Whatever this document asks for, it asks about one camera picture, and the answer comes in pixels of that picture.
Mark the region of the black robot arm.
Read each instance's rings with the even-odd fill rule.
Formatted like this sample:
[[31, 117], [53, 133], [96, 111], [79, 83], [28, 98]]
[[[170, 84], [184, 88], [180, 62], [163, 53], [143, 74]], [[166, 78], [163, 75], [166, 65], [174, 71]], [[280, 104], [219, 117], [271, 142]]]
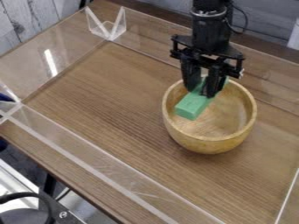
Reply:
[[182, 63], [187, 90], [202, 84], [200, 95], [212, 98], [223, 89], [227, 77], [240, 78], [244, 54], [230, 44], [232, 0], [194, 0], [191, 36], [172, 35], [171, 57]]

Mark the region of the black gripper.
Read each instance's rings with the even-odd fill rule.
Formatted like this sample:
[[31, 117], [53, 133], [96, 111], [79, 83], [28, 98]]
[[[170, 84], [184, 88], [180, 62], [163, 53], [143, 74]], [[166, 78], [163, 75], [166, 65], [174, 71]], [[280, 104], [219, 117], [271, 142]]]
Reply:
[[182, 78], [191, 92], [202, 83], [202, 69], [208, 70], [202, 93], [212, 98], [223, 89], [227, 76], [240, 78], [243, 53], [231, 46], [231, 10], [191, 10], [191, 35], [174, 34], [171, 57], [182, 63]]

